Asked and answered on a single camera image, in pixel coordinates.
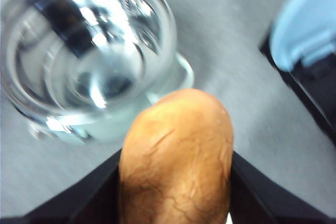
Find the potato skin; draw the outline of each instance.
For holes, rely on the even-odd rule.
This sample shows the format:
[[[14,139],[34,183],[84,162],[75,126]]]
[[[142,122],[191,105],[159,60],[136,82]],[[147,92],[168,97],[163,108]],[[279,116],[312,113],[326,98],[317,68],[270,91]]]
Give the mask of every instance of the potato skin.
[[[223,224],[232,154],[232,123],[215,97],[195,89],[165,96],[125,138],[120,223]]]

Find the potato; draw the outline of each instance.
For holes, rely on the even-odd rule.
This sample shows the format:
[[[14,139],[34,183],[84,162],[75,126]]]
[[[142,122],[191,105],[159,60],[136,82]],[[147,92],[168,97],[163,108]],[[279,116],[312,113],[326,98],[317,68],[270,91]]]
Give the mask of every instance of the potato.
[[[229,210],[233,128],[210,94],[173,92],[133,122],[119,164],[122,224],[220,223]]]

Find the light blue object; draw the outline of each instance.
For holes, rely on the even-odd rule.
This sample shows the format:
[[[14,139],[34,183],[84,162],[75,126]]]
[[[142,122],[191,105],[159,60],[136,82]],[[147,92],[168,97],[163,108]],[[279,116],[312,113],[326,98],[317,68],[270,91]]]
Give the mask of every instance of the light blue object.
[[[270,35],[277,67],[290,72],[301,60],[311,66],[336,51],[336,0],[289,0]]]

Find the gray floor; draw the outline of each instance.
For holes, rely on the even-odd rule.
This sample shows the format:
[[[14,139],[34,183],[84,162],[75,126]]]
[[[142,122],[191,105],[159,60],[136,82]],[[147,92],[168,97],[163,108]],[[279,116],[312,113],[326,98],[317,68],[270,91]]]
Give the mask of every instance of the gray floor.
[[[217,96],[232,116],[235,150],[284,188],[336,217],[336,149],[258,51],[283,1],[167,0],[176,18],[179,51],[195,71],[195,86]],[[37,141],[2,96],[1,214],[32,210],[119,146]]]

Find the glass of water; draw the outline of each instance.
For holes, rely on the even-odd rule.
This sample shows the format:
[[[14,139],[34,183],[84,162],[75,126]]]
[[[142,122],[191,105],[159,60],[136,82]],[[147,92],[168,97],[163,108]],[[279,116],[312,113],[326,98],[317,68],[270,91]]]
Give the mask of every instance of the glass of water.
[[[194,80],[165,0],[24,0],[1,57],[31,132],[71,143],[123,139],[139,112]]]

